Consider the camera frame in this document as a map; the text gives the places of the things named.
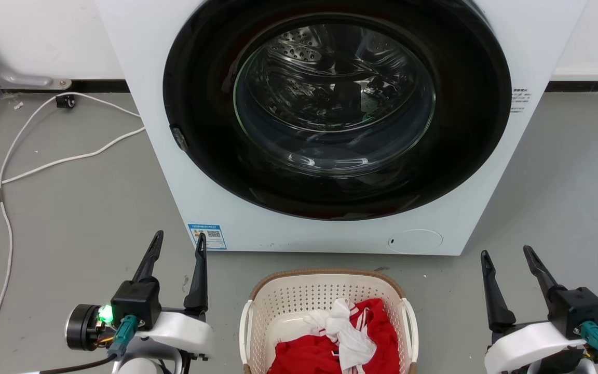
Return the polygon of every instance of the concrete floor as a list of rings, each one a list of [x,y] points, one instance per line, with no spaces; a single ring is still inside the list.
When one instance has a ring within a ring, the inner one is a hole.
[[[130,95],[97,95],[134,110]],[[19,128],[48,95],[0,96],[0,165]],[[24,106],[13,106],[23,101]],[[55,159],[92,152],[142,124],[85,99],[43,110],[12,155],[12,177]],[[193,247],[145,133],[99,156],[55,166],[4,187],[15,235],[12,279],[0,315],[0,373],[83,364],[104,352],[69,350],[64,326],[78,303],[107,303],[129,279],[156,230],[165,231],[155,275],[161,303],[179,307]],[[7,259],[0,212],[0,289]],[[567,287],[598,295],[598,94],[548,94],[462,256],[209,253],[209,312],[218,357],[191,373],[242,372],[241,308],[264,276],[296,268],[382,268],[417,312],[419,372],[481,374],[490,341],[479,253],[487,249],[518,322],[546,317],[523,244],[534,246]],[[86,372],[109,372],[101,367]]]

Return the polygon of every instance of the cable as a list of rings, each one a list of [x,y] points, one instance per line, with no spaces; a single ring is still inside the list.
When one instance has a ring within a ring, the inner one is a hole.
[[[95,344],[98,345],[98,344],[102,344],[102,343],[107,343],[109,341],[112,341],[112,339],[114,339],[114,336],[111,336],[111,337],[105,338],[105,339],[101,339],[101,340],[97,341]]]
[[[69,366],[69,367],[62,367],[61,369],[41,370],[41,371],[38,372],[38,374],[62,374],[62,372],[72,372],[72,371],[79,371],[79,370],[91,369],[92,367],[97,367],[97,366],[100,366],[100,365],[105,365],[108,362],[111,362],[112,360],[114,360],[115,357],[117,357],[117,356],[116,355],[110,355],[106,359],[98,360],[97,362],[92,362],[92,363],[89,363],[89,364],[82,364],[82,365]]]
[[[90,98],[90,99],[97,100],[97,101],[99,101],[99,102],[100,102],[100,101],[102,101],[102,100],[98,100],[98,99],[92,98],[92,97],[90,97],[90,96],[85,96],[85,97],[88,97],[88,98]],[[116,105],[114,105],[114,104],[111,104],[111,105],[112,105],[112,106],[114,106],[114,107],[115,107],[115,108],[117,108],[117,109],[121,109],[122,111],[124,111],[124,112],[126,112],[126,113],[130,113],[130,114],[133,114],[133,115],[134,115],[134,116],[136,116],[136,117],[140,117],[138,114],[135,114],[135,113],[132,113],[132,112],[126,111],[126,109],[120,108],[120,107],[118,107],[118,106],[116,106]],[[45,170],[45,169],[47,169],[47,168],[49,168],[50,166],[54,166],[54,165],[59,165],[59,164],[67,163],[68,161],[74,161],[75,159],[81,159],[81,158],[88,158],[88,157],[97,156],[98,154],[101,154],[101,153],[102,153],[102,152],[104,152],[106,149],[109,149],[109,147],[112,147],[112,146],[114,146],[114,145],[115,145],[115,144],[117,144],[118,142],[121,142],[122,140],[124,140],[124,139],[126,139],[126,138],[128,138],[128,137],[132,137],[133,135],[140,134],[140,133],[141,133],[141,132],[143,132],[144,130],[145,130],[145,128],[143,128],[143,127],[142,127],[142,128],[138,128],[138,130],[131,131],[131,132],[129,132],[128,134],[121,135],[121,137],[118,137],[118,138],[116,138],[116,139],[112,140],[112,142],[109,142],[109,143],[107,143],[107,144],[106,144],[104,147],[102,147],[102,148],[101,148],[101,149],[99,149],[98,151],[91,152],[91,153],[86,153],[86,154],[81,154],[80,156],[73,156],[73,157],[68,157],[68,158],[58,159],[57,161],[54,161],[54,162],[52,162],[52,163],[49,163],[49,164],[45,164],[45,165],[43,165],[43,166],[40,166],[40,167],[38,167],[38,168],[35,168],[35,169],[33,169],[33,170],[29,170],[28,172],[22,173],[21,175],[18,175],[18,176],[16,176],[16,177],[12,177],[12,178],[9,178],[9,179],[7,179],[7,180],[3,180],[3,181],[2,181],[2,184],[7,184],[7,183],[10,183],[10,182],[14,182],[15,180],[19,180],[19,179],[21,179],[21,178],[24,178],[24,177],[28,177],[28,176],[30,176],[30,175],[33,175],[34,173],[38,173],[38,172],[40,172],[41,170]]]
[[[163,374],[172,374],[172,372],[169,371],[168,367],[166,366],[166,363],[164,363],[163,360],[160,359],[158,360],[158,362],[161,364],[161,371],[163,371]]]
[[[2,215],[4,216],[4,220],[6,222],[6,227],[8,229],[8,235],[9,235],[9,258],[8,258],[8,264],[7,264],[7,268],[6,268],[6,278],[4,279],[4,285],[2,287],[2,293],[0,294],[0,311],[2,310],[2,303],[3,303],[3,300],[4,300],[4,296],[6,295],[6,290],[8,288],[9,281],[10,281],[10,270],[12,269],[12,229],[10,228],[10,220],[8,218],[8,215],[6,214],[6,208],[4,206],[2,185],[4,183],[12,182],[14,180],[18,180],[20,178],[24,178],[24,177],[26,177],[28,175],[32,175],[33,173],[39,172],[39,171],[41,171],[41,170],[43,170],[45,168],[49,168],[50,166],[53,166],[53,165],[57,165],[57,164],[61,164],[61,163],[66,163],[67,161],[72,161],[73,159],[80,159],[80,158],[86,158],[86,157],[96,156],[97,154],[100,154],[101,152],[105,151],[106,149],[108,149],[109,147],[111,147],[112,145],[114,145],[116,142],[119,142],[120,140],[125,139],[127,137],[130,137],[132,135],[138,134],[138,133],[144,131],[144,129],[145,129],[145,128],[140,128],[140,129],[138,129],[136,131],[129,132],[128,134],[122,135],[121,137],[116,138],[115,140],[112,140],[112,142],[108,143],[105,147],[102,147],[102,149],[99,149],[98,151],[95,151],[93,153],[83,154],[82,156],[74,156],[74,157],[60,159],[59,161],[55,161],[54,163],[50,163],[50,164],[47,164],[45,166],[41,166],[40,168],[36,168],[34,170],[30,170],[29,172],[22,173],[21,175],[18,175],[17,177],[10,178],[9,180],[3,181],[2,179],[3,179],[3,175],[4,175],[4,170],[6,168],[8,160],[10,158],[10,154],[12,153],[12,150],[14,149],[15,144],[17,143],[17,140],[20,138],[20,135],[26,129],[27,125],[29,125],[29,123],[34,118],[34,116],[36,116],[36,114],[44,106],[46,106],[47,104],[49,104],[50,102],[52,102],[56,97],[61,97],[61,96],[66,96],[66,95],[77,95],[77,96],[81,96],[81,97],[86,97],[87,99],[91,99],[91,100],[100,102],[101,104],[106,104],[106,105],[112,106],[112,107],[114,107],[116,109],[119,109],[120,111],[123,111],[124,113],[128,113],[128,114],[131,114],[133,116],[136,116],[136,117],[140,118],[139,114],[133,113],[131,111],[127,111],[126,109],[123,109],[120,106],[112,104],[111,102],[100,100],[100,99],[97,99],[95,97],[91,97],[89,95],[81,94],[80,92],[64,92],[64,93],[61,93],[59,95],[56,95],[56,96],[52,97],[51,99],[48,99],[46,102],[44,102],[42,105],[40,105],[38,107],[38,109],[36,109],[36,111],[33,114],[31,114],[31,117],[29,117],[29,119],[26,121],[26,123],[24,123],[24,126],[22,126],[21,130],[17,133],[17,136],[15,137],[15,139],[12,142],[12,144],[10,145],[10,148],[8,149],[8,152],[6,153],[6,157],[4,158],[4,162],[2,163],[2,168],[0,169],[0,206],[2,207]]]

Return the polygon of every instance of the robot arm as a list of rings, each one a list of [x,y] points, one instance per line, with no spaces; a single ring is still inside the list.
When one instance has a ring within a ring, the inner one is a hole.
[[[492,345],[484,358],[488,374],[594,374],[598,364],[598,297],[586,287],[558,284],[530,246],[524,248],[548,307],[548,321],[515,324],[495,280],[487,251],[481,253]]]
[[[48,372],[71,372],[114,362],[112,374],[188,374],[192,360],[214,354],[214,334],[206,323],[207,243],[195,248],[195,270],[184,308],[163,308],[160,285],[152,276],[160,257],[163,232],[149,245],[133,279],[124,281],[109,305],[80,304],[66,324],[72,350],[107,350],[107,359]]]

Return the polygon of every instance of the basket handle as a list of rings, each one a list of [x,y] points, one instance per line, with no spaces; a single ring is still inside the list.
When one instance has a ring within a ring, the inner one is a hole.
[[[249,300],[244,305],[244,310],[241,312],[241,320],[239,321],[239,355],[241,356],[242,364],[249,363],[249,350],[246,343],[249,340],[248,325],[249,325],[249,310],[251,309],[252,300]]]
[[[407,322],[405,325],[405,338],[407,341],[410,342],[412,348],[412,357],[410,359],[412,362],[417,362],[417,357],[419,355],[419,331],[417,327],[417,316],[415,315],[415,311],[410,305],[410,302],[406,298],[402,298],[401,307],[405,310],[405,321]]]

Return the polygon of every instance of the laundry basket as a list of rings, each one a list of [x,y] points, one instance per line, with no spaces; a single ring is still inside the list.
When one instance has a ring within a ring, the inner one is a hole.
[[[337,298],[353,303],[384,301],[398,334],[399,374],[417,370],[417,318],[403,290],[387,275],[364,270],[311,269],[269,275],[253,289],[239,323],[239,353],[246,374],[266,374],[280,338],[306,325],[302,317],[315,309],[330,310]]]

